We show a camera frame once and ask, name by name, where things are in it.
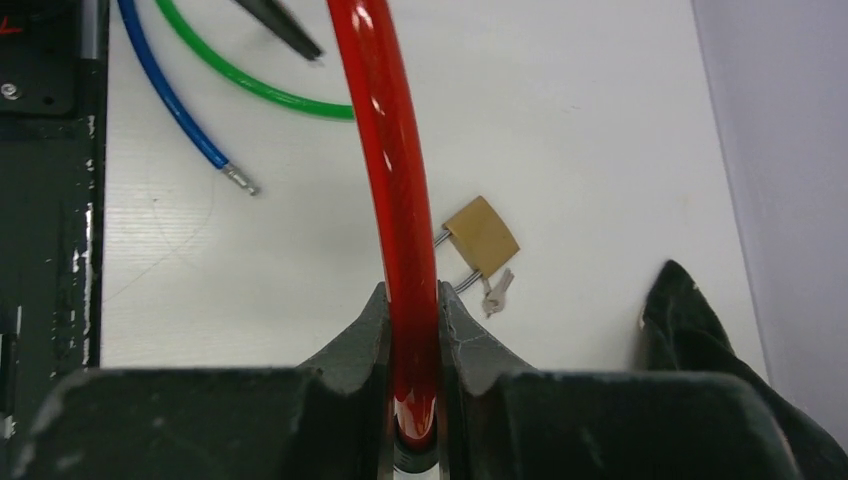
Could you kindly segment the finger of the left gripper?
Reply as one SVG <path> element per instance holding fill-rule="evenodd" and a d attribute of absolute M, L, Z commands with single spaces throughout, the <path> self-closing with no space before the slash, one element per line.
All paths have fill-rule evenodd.
<path fill-rule="evenodd" d="M 293 15 L 274 0 L 235 0 L 278 39 L 307 61 L 317 61 L 324 51 Z"/>

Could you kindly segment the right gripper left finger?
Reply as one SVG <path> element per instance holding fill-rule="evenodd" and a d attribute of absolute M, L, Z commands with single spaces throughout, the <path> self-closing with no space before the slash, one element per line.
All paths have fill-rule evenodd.
<path fill-rule="evenodd" d="M 13 479 L 387 479 L 391 329 L 378 285 L 294 367 L 89 369 L 47 395 Z"/>

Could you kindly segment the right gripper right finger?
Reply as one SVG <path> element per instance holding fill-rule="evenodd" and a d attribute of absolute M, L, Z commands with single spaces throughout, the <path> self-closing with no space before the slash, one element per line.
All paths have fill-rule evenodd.
<path fill-rule="evenodd" d="M 798 479 L 746 382 L 679 372 L 533 368 L 439 287 L 444 479 Z"/>

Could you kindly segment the red cable lock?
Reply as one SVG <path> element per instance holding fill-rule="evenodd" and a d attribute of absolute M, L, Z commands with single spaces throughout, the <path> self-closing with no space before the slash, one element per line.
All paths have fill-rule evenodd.
<path fill-rule="evenodd" d="M 406 70 L 385 1 L 328 4 L 375 208 L 392 328 L 398 437 L 435 446 L 438 282 L 427 178 Z"/>

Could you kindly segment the large brass padlock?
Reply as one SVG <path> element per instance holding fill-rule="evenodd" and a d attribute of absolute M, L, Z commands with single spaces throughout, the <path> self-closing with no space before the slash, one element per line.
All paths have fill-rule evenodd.
<path fill-rule="evenodd" d="M 446 220 L 433 245 L 438 248 L 448 241 L 471 269 L 466 279 L 453 286 L 457 293 L 463 293 L 478 280 L 488 280 L 520 251 L 513 233 L 482 196 Z"/>

